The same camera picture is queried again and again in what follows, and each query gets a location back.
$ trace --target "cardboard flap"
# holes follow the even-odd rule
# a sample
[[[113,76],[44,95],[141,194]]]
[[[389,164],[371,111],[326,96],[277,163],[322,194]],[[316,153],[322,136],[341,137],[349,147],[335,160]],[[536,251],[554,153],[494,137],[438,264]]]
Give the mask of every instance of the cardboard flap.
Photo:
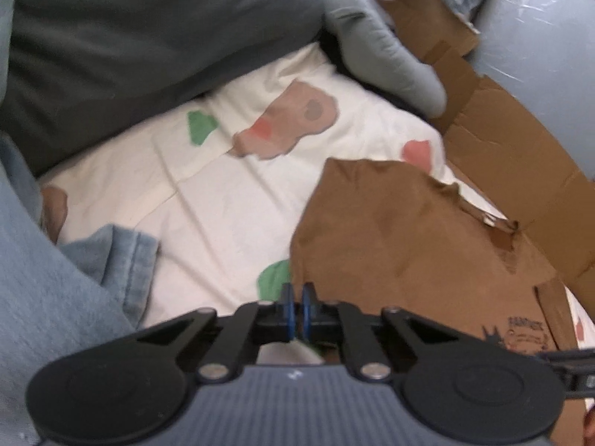
[[[526,231],[564,281],[575,281],[595,263],[593,183],[576,170]]]
[[[509,218],[525,228],[578,172],[539,121],[482,78],[444,137],[446,154]]]
[[[442,40],[461,56],[479,43],[478,35],[442,0],[379,0],[379,4],[395,22],[398,39],[420,60]]]
[[[422,60],[431,65],[446,91],[446,110],[430,123],[442,135],[465,107],[480,82],[473,67],[445,41],[440,41]]]
[[[578,347],[566,290],[560,278],[555,277],[537,285],[535,294],[558,349],[569,350]]]

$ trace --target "gray fabric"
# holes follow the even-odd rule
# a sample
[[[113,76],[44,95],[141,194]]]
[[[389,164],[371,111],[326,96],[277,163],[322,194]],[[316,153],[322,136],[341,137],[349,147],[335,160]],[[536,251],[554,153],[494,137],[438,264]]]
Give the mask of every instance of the gray fabric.
[[[66,245],[65,256],[39,229],[41,203],[25,161],[0,133],[2,446],[39,441],[25,408],[36,371],[138,327],[157,251],[153,238],[107,226]]]
[[[321,0],[17,0],[0,129],[38,174],[321,26]]]
[[[446,92],[387,28],[374,0],[323,0],[325,25],[337,35],[343,61],[358,79],[391,92],[427,117],[446,109]]]
[[[60,249],[82,273],[106,289],[129,322],[138,327],[147,306],[157,246],[151,236],[107,224]]]

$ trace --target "dark gray cushion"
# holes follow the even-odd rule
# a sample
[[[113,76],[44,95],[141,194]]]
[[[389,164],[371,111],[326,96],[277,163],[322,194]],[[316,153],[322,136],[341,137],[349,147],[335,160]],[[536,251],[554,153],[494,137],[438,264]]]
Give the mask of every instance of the dark gray cushion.
[[[311,41],[321,0],[17,0],[6,130],[40,173]]]

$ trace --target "white sheet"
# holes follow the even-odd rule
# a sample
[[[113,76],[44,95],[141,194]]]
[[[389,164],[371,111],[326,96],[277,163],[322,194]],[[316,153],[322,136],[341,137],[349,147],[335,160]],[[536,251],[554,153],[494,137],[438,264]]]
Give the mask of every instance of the white sheet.
[[[314,109],[325,130],[306,133],[273,159],[227,154],[234,134],[252,139],[269,121],[284,127],[293,119],[286,107],[271,105],[287,92],[295,94],[291,112]],[[312,99],[325,109],[318,112]],[[196,111],[219,123],[200,145],[189,133],[187,114]],[[266,267],[289,257],[293,230],[326,158],[403,160],[403,147],[413,141],[427,141],[433,177],[455,181],[432,127],[337,75],[313,44],[141,123],[55,173],[51,182],[69,196],[61,240],[88,236],[108,222],[156,236],[161,245],[147,326],[201,306],[229,314],[258,298],[257,279]],[[471,188],[461,184],[461,190],[501,216]]]

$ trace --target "metal screw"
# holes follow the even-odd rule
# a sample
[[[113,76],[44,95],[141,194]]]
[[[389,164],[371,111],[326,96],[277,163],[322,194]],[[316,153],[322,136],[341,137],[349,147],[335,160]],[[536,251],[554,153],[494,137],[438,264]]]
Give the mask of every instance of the metal screw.
[[[213,308],[213,307],[201,307],[199,309],[196,310],[198,313],[201,314],[208,314],[208,313],[217,313],[217,311]]]
[[[229,369],[223,364],[206,364],[198,370],[198,374],[210,381],[218,381],[229,374]]]
[[[389,366],[385,366],[384,364],[380,364],[378,362],[371,362],[370,364],[363,366],[359,372],[361,372],[362,376],[367,379],[381,381],[390,375],[390,368]]]

